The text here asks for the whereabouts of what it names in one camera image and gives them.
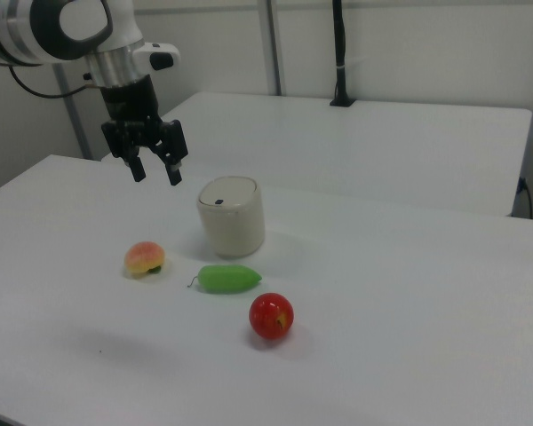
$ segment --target red apple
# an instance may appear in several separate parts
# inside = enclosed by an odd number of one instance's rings
[[[294,310],[290,302],[277,293],[265,293],[255,299],[249,309],[252,329],[261,337],[280,339],[294,321]]]

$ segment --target green vegetable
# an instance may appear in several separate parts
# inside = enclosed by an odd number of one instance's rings
[[[262,277],[251,268],[239,264],[204,266],[195,278],[200,286],[210,293],[242,293],[255,287],[262,280]]]

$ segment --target black pole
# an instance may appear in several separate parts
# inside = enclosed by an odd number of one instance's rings
[[[341,0],[332,0],[334,10],[334,38],[336,40],[336,84],[335,98],[330,102],[333,107],[349,107],[355,99],[350,99],[346,91],[346,27],[342,17]]]

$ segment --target toy peach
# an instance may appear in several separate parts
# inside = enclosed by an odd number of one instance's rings
[[[155,242],[142,241],[134,244],[124,257],[124,265],[130,273],[158,273],[162,268],[165,253]]]

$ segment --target white cylindrical container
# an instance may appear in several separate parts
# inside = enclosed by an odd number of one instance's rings
[[[265,239],[260,187],[249,177],[220,177],[201,191],[197,209],[213,250],[220,256],[247,256]]]

